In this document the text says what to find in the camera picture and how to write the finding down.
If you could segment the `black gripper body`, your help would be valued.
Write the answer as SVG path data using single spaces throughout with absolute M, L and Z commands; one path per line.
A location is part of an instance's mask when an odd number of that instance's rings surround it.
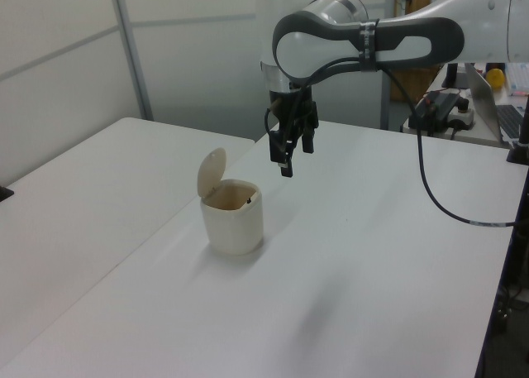
M 279 120 L 279 128 L 284 129 L 289 118 L 294 115 L 293 127 L 304 128 L 309 126 L 313 128 L 313 100 L 312 88 L 305 89 L 302 93 L 294 91 L 292 93 L 269 92 L 270 102 L 279 103 L 272 109 L 272 113 Z

